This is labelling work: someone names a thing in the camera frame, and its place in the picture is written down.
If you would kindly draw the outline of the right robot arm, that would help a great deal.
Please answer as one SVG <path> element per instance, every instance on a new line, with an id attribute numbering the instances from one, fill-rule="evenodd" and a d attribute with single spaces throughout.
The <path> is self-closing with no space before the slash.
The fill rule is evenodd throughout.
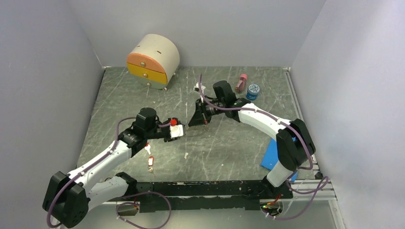
<path id="1" fill-rule="evenodd" d="M 316 152 L 306 124 L 301 119 L 293 121 L 266 112 L 246 98 L 238 98 L 230 84 L 218 81 L 213 85 L 215 97 L 204 95 L 205 87 L 198 82 L 194 90 L 200 94 L 195 102 L 195 112 L 188 125 L 210 123 L 212 116 L 225 114 L 239 123 L 250 125 L 275 140 L 277 162 L 264 178 L 263 193 L 268 198 L 276 197 L 283 185 L 302 164 Z"/>

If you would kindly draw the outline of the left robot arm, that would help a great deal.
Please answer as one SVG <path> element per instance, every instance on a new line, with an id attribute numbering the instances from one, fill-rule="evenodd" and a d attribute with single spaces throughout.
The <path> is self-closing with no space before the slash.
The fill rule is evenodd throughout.
<path id="1" fill-rule="evenodd" d="M 162 122 L 150 107 L 142 108 L 132 120 L 131 126 L 122 132 L 122 121 L 118 121 L 114 141 L 93 159 L 66 174 L 58 171 L 51 177 L 42 205 L 49 228 L 75 227 L 89 210 L 109 199 L 120 196 L 132 200 L 137 181 L 128 174 L 119 173 L 105 182 L 100 179 L 147 147 L 149 140 L 171 142 L 184 136 L 184 125 L 178 118 Z"/>

